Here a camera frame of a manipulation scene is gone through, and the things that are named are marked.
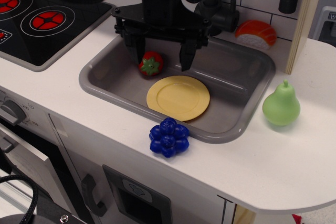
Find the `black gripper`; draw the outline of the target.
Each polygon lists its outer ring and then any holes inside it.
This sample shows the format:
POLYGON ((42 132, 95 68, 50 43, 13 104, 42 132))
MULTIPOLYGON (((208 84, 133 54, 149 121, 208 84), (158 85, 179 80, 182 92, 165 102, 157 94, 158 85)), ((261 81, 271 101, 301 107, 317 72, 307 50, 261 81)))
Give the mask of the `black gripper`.
POLYGON ((116 7, 115 32, 134 63, 139 65, 145 53, 145 39, 180 42, 181 70, 189 70, 196 51, 208 44, 211 22, 188 10, 182 0, 142 0, 139 4, 116 7))

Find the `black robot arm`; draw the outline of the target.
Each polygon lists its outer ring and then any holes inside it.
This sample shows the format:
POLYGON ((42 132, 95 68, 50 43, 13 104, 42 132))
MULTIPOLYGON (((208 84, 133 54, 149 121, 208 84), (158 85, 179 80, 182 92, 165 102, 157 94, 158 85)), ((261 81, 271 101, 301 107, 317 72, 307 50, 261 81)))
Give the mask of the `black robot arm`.
POLYGON ((208 44, 211 22, 188 10, 182 0, 142 0, 117 7, 112 16, 115 32, 124 39, 135 63, 142 60, 146 38, 179 42, 183 71, 190 69, 197 49, 208 44))

